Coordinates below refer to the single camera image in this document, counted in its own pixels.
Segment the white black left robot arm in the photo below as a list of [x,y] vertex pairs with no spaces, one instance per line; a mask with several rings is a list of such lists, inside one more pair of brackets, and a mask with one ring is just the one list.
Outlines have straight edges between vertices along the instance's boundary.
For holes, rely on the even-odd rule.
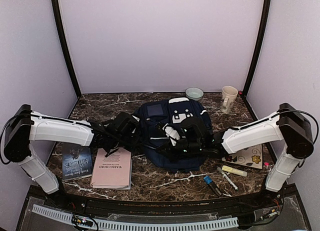
[[70,197],[63,185],[48,169],[32,148],[32,142],[59,142],[104,149],[110,155],[117,148],[135,148],[135,131],[139,118],[120,112],[114,119],[103,122],[71,120],[44,115],[23,104],[4,125],[0,133],[0,161],[3,165],[18,164],[60,209],[67,209]]

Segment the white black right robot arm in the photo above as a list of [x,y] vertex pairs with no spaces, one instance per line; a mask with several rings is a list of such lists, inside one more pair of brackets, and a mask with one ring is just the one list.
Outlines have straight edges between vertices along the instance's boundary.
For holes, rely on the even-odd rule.
[[318,136],[312,134],[306,115],[307,112],[282,103],[276,112],[260,120],[213,133],[199,117],[187,114],[180,128],[168,123],[162,127],[169,140],[156,150],[171,160],[195,156],[219,159],[256,145],[284,141],[283,151],[266,177],[265,189],[255,196],[255,204],[266,208],[274,201],[274,192],[314,151]]

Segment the navy blue student backpack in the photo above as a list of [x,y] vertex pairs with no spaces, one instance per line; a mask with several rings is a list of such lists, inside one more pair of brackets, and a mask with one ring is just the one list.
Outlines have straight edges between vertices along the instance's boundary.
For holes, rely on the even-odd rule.
[[212,121],[203,105],[187,97],[147,102],[133,113],[139,119],[143,153],[155,166],[172,172],[197,171],[205,162],[203,146],[192,148],[192,142],[212,134]]

